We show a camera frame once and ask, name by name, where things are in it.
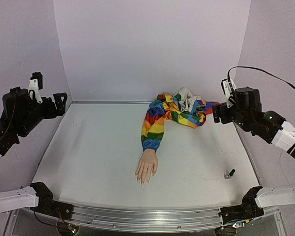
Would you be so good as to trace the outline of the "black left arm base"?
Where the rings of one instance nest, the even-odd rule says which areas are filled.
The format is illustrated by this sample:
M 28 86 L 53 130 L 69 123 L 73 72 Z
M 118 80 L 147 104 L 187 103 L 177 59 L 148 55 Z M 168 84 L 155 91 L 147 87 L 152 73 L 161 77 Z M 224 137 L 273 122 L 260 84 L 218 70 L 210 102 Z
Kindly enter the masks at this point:
M 36 191 L 36 196 L 38 197 L 38 205 L 31 207 L 32 211 L 62 220 L 70 220 L 72 218 L 74 206 L 54 200 L 51 190 L 44 183 L 32 183 L 30 187 Z

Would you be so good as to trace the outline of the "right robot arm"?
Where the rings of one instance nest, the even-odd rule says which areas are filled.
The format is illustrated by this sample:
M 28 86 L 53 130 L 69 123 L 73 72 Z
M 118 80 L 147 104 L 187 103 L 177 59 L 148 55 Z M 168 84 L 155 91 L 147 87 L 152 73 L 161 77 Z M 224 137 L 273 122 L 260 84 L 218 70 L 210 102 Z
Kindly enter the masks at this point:
M 295 128 L 275 111 L 262 112 L 260 94 L 256 88 L 233 88 L 231 85 L 222 87 L 226 102 L 213 106 L 215 123 L 232 122 L 295 159 Z M 293 204 L 295 185 L 274 188 L 257 186 L 245 194 L 240 205 L 225 208 L 225 215 L 260 215 L 265 207 Z

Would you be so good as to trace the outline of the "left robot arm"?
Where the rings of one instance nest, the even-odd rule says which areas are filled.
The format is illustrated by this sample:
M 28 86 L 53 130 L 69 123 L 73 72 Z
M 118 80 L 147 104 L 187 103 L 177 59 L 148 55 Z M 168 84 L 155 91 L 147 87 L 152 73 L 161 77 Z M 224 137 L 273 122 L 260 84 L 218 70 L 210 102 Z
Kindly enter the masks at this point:
M 19 139 L 26 137 L 41 121 L 63 116 L 67 94 L 56 93 L 53 98 L 43 97 L 38 101 L 38 92 L 15 87 L 2 99 L 0 158 L 5 156 L 13 145 L 19 144 Z M 52 192 L 42 182 L 0 192 L 0 214 L 27 207 L 47 215 L 57 211 Z

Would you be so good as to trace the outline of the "nail polish bottle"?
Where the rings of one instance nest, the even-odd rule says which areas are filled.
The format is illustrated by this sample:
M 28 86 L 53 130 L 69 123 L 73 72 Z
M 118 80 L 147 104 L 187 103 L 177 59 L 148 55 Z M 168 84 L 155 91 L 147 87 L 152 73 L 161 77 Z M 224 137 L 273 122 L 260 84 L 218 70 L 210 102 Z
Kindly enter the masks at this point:
M 232 176 L 231 175 L 229 175 L 229 174 L 225 174 L 224 175 L 224 179 L 230 179 Z

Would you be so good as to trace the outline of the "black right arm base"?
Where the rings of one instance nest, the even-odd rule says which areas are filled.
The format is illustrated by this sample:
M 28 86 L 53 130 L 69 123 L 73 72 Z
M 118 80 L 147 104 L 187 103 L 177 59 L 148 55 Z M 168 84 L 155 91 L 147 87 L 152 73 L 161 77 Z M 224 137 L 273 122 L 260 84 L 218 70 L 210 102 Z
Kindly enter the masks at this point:
M 257 193 L 261 189 L 261 186 L 251 188 L 242 198 L 240 205 L 221 208 L 218 215 L 222 217 L 223 224 L 226 225 L 263 216 L 264 210 L 256 203 Z

